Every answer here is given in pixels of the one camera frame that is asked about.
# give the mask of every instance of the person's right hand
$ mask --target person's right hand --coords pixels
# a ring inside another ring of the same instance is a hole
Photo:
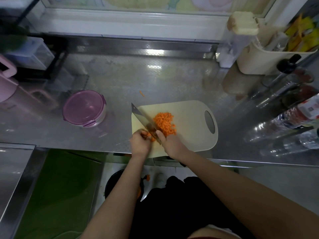
[[[158,135],[159,139],[162,142],[162,146],[165,152],[173,159],[180,161],[183,155],[188,152],[189,150],[187,147],[181,142],[178,136],[169,135],[167,138],[164,134],[157,130],[156,134]]]

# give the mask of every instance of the person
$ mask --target person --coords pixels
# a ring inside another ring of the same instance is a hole
[[[130,139],[132,158],[81,239],[319,238],[319,217],[313,212],[202,158],[188,150],[178,136],[166,138],[160,131],[157,135],[165,152],[198,178],[182,182],[170,177],[165,188],[152,189],[137,203],[151,141],[146,138],[147,132],[135,132]]]

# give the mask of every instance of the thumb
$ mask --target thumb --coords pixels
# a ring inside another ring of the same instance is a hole
[[[160,130],[157,130],[156,134],[158,135],[158,137],[162,143],[166,142],[166,137],[164,136],[164,134]]]

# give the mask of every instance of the white cutting board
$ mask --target white cutting board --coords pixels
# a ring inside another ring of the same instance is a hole
[[[212,111],[201,101],[181,101],[173,103],[140,106],[138,109],[152,119],[160,112],[170,112],[174,118],[172,124],[176,125],[177,136],[185,146],[194,152],[205,151],[213,148],[218,139],[218,128]],[[205,111],[208,111],[215,126],[211,133],[206,124]],[[132,133],[138,129],[145,129],[136,116],[132,113]],[[149,158],[167,156],[164,148],[157,142],[152,143]]]

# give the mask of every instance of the kitchen knife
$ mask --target kitchen knife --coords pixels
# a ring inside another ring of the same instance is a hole
[[[136,116],[136,118],[142,123],[142,125],[148,130],[148,132],[154,137],[159,144],[161,144],[161,141],[159,137],[156,134],[156,125],[152,122],[149,121],[140,111],[137,109],[136,106],[133,105],[132,103],[132,113]]]

